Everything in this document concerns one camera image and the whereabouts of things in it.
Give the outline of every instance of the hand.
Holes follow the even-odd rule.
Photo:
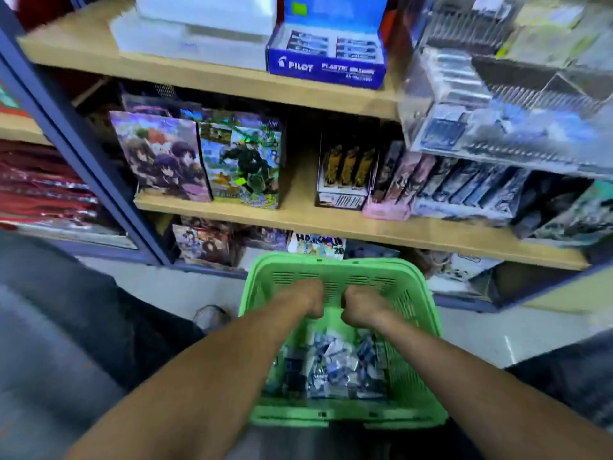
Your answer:
[[[324,283],[319,279],[300,279],[280,290],[274,300],[300,307],[310,318],[324,316]]]
[[[344,294],[341,319],[353,327],[374,328],[378,319],[391,312],[389,302],[370,286],[349,286]]]

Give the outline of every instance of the forearm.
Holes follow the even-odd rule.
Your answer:
[[[272,301],[211,333],[110,410],[67,458],[222,458],[304,314]]]
[[[375,329],[487,458],[601,459],[613,451],[613,437],[606,431],[393,312],[382,314]]]

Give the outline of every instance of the green shopping basket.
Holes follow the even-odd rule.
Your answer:
[[[441,336],[438,312],[423,274],[398,259],[338,261],[292,253],[267,253],[251,266],[239,315],[265,305],[274,294],[299,279],[324,283],[324,317],[305,318],[287,338],[287,345],[303,341],[311,324],[323,332],[333,328],[351,340],[353,328],[341,319],[341,297],[349,285],[369,285],[422,330]],[[263,395],[251,412],[251,422],[267,426],[323,427],[330,421],[359,420],[375,429],[417,429],[443,424],[448,415],[418,374],[387,342],[389,400],[291,399]]]

